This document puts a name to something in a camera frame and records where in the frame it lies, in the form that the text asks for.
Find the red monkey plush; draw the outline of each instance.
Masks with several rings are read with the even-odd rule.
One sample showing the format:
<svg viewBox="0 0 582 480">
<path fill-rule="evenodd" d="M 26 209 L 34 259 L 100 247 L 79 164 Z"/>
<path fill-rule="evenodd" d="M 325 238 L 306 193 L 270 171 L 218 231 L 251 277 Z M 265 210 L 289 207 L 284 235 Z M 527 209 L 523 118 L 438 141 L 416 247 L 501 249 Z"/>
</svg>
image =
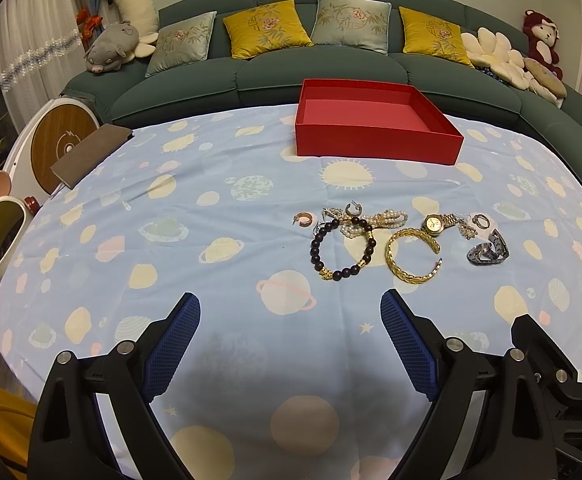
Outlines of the red monkey plush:
<svg viewBox="0 0 582 480">
<path fill-rule="evenodd" d="M 554 49 L 560 38 L 555 23 L 539 12 L 527 10 L 522 31 L 529 37 L 529 57 L 544 65 L 561 81 L 562 69 L 555 66 L 560 62 Z"/>
</svg>

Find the red bow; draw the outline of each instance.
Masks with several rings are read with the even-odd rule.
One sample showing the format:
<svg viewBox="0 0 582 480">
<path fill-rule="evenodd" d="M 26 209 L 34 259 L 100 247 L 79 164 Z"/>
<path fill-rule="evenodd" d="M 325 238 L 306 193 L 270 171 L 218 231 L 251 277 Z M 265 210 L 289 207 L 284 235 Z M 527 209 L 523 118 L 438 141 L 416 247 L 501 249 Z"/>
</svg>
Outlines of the red bow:
<svg viewBox="0 0 582 480">
<path fill-rule="evenodd" d="M 99 27 L 102 23 L 102 16 L 96 14 L 91 16 L 88 13 L 88 9 L 84 8 L 78 12 L 75 21 L 78 25 L 84 24 L 84 27 L 82 27 L 82 43 L 88 48 L 88 38 L 93 36 L 93 29 Z"/>
</svg>

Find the tinsel garland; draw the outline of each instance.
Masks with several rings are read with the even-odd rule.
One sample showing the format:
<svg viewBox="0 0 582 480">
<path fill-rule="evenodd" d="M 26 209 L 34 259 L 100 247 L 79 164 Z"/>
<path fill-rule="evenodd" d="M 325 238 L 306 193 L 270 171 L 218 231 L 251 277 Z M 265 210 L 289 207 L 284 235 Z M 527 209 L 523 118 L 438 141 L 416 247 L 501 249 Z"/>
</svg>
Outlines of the tinsel garland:
<svg viewBox="0 0 582 480">
<path fill-rule="evenodd" d="M 24 54 L 21 54 L 0 74 L 2 94 L 7 93 L 25 75 L 47 65 L 54 57 L 64 56 L 69 50 L 81 44 L 81 40 L 81 32 L 74 28 L 70 36 L 53 38 L 47 41 L 44 46 L 35 50 L 27 50 Z"/>
</svg>

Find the wristwatch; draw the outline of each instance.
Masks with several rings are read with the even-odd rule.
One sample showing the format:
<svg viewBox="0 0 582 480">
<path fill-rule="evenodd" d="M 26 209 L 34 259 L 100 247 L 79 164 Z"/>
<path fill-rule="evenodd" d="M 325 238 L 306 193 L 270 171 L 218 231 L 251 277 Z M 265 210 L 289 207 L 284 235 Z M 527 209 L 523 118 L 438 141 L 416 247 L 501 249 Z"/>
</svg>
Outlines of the wristwatch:
<svg viewBox="0 0 582 480">
<path fill-rule="evenodd" d="M 431 236 L 439 235 L 447 227 L 457 224 L 455 215 L 426 215 L 422 223 L 422 230 Z"/>
</svg>

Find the yellow chair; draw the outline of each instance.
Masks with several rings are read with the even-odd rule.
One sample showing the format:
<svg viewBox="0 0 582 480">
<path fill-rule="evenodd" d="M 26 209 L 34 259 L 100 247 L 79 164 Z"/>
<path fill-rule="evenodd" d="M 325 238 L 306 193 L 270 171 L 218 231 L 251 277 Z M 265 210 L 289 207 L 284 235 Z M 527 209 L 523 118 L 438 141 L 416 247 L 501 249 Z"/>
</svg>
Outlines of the yellow chair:
<svg viewBox="0 0 582 480">
<path fill-rule="evenodd" d="M 0 459 L 18 480 L 26 480 L 28 443 L 36 406 L 0 389 Z"/>
</svg>

